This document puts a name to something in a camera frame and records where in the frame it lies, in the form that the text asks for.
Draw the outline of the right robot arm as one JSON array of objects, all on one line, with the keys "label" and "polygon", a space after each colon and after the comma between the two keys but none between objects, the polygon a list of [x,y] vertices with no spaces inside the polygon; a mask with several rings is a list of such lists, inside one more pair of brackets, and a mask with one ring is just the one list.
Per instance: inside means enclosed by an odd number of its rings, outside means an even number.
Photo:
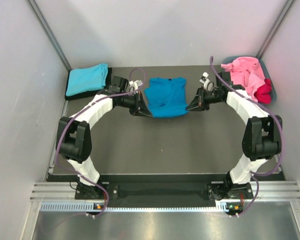
[{"label": "right robot arm", "polygon": [[234,84],[230,74],[221,72],[216,76],[216,83],[209,80],[204,72],[199,79],[202,84],[187,106],[188,111],[207,111],[211,104],[226,103],[245,123],[242,139],[242,156],[236,166],[224,177],[222,184],[208,184],[211,199],[220,201],[224,198],[247,197],[251,191],[250,181],[257,170],[282,149],[279,127],[282,119],[271,117],[255,101],[252,101],[244,87]]}]

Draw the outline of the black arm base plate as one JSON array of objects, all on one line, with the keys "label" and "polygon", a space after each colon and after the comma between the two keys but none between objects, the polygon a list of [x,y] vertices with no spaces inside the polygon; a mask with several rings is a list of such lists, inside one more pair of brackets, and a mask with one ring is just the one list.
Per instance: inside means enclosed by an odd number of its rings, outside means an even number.
[{"label": "black arm base plate", "polygon": [[252,187],[249,183],[232,189],[227,189],[222,182],[102,182],[99,185],[107,190],[111,200],[132,196],[191,196],[217,201],[253,198]]}]

